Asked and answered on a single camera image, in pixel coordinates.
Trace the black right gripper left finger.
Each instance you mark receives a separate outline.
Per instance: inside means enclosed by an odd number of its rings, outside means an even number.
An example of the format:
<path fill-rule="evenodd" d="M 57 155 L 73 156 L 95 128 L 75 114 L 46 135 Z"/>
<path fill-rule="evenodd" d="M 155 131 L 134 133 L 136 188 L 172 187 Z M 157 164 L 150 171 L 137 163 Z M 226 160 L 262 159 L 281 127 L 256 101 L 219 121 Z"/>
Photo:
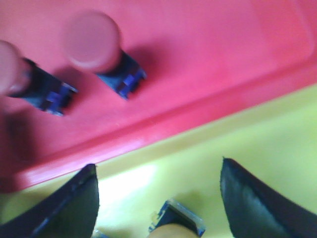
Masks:
<path fill-rule="evenodd" d="M 49 197 L 1 225 L 2 238 L 90 238 L 100 206 L 96 165 L 88 164 Z"/>

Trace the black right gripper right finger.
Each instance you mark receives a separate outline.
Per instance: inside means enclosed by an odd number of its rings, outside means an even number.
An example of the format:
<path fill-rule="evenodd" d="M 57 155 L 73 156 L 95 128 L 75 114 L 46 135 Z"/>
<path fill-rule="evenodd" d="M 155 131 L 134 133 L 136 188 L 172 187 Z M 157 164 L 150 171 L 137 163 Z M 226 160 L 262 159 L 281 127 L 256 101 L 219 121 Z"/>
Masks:
<path fill-rule="evenodd" d="M 315 238 L 317 216 L 224 158 L 220 191 L 235 238 Z"/>

